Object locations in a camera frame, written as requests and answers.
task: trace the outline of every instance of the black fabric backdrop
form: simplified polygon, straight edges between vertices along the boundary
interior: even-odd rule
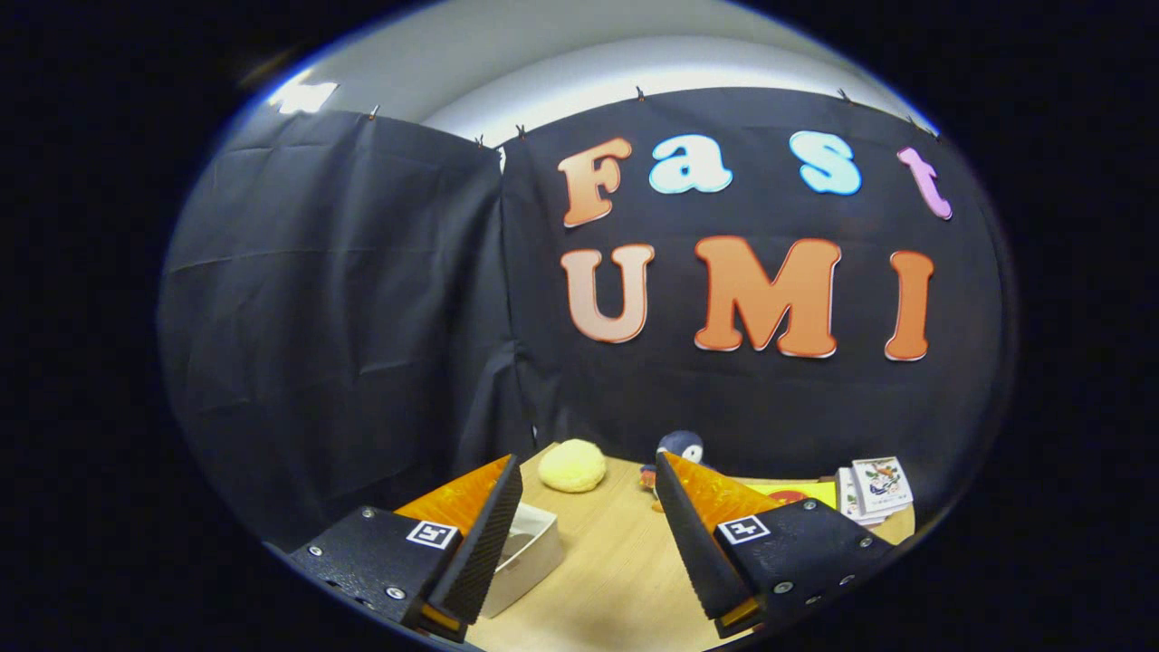
[[[498,154],[417,125],[258,111],[181,215],[169,394],[239,518],[291,550],[531,449],[500,261]]]
[[[796,131],[840,135],[853,148],[861,188],[817,193],[788,147]],[[715,139],[731,183],[719,192],[662,195],[648,182],[653,147],[672,135]],[[612,212],[571,228],[559,161],[612,138],[632,145]],[[938,173],[954,208],[935,217],[897,152],[914,147]],[[993,208],[968,164],[907,120],[844,100],[790,90],[713,88],[649,96],[570,116],[504,145],[504,244],[520,384],[534,422],[554,439],[583,438],[611,455],[647,461],[673,430],[705,439],[705,461],[728,475],[811,478],[851,460],[897,455],[910,475],[919,522],[943,510],[989,446],[984,420],[1008,390],[1013,303],[1004,296]],[[745,334],[730,353],[699,350],[708,272],[698,240],[748,240],[770,278],[801,237],[837,243],[828,359],[755,351]],[[598,303],[622,307],[618,246],[648,242],[648,318],[635,339],[608,345],[571,323],[560,256],[595,248]],[[934,262],[926,339],[917,362],[883,347],[897,317],[890,254]],[[787,328],[782,321],[777,336]]]
[[[801,130],[852,146],[857,193],[802,182],[788,148]],[[649,185],[651,148],[683,133],[720,144],[728,188]],[[611,214],[564,228],[556,166],[614,137],[633,154]],[[906,146],[938,170],[953,219],[925,205],[896,156]],[[394,507],[506,453],[582,438],[646,463],[677,428],[739,476],[816,477],[897,455],[919,525],[948,507],[989,445],[1013,353],[993,208],[949,144],[841,100],[728,88],[610,104],[503,151],[501,175],[495,151],[422,126],[267,110],[209,166],[158,316],[178,420],[242,522],[291,549],[358,504]],[[708,287],[694,244],[724,234],[745,237],[770,277],[797,239],[841,248],[833,357],[757,352],[748,335],[730,353],[693,344]],[[634,242],[656,249],[644,329],[620,345],[589,340],[571,323],[560,256],[602,251],[598,305],[617,315],[610,254]],[[898,249],[935,264],[930,351],[912,364],[882,351]]]

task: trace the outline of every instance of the yellow plush ball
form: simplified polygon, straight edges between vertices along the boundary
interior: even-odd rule
[[[599,447],[583,440],[568,440],[547,452],[539,463],[539,479],[553,490],[583,493],[596,489],[607,472]]]

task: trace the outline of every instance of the card stack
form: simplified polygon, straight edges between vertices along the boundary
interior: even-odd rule
[[[913,503],[913,492],[896,457],[854,460],[837,470],[841,514],[861,526],[876,526]]]

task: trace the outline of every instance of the white box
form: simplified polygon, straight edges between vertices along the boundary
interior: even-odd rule
[[[520,503],[480,615],[494,618],[563,562],[555,514]]]

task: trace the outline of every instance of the white ceiling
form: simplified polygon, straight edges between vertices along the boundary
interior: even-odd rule
[[[595,105],[708,86],[795,88],[912,116],[872,75],[722,0],[450,0],[372,25],[307,64],[326,109],[370,111],[497,145]]]

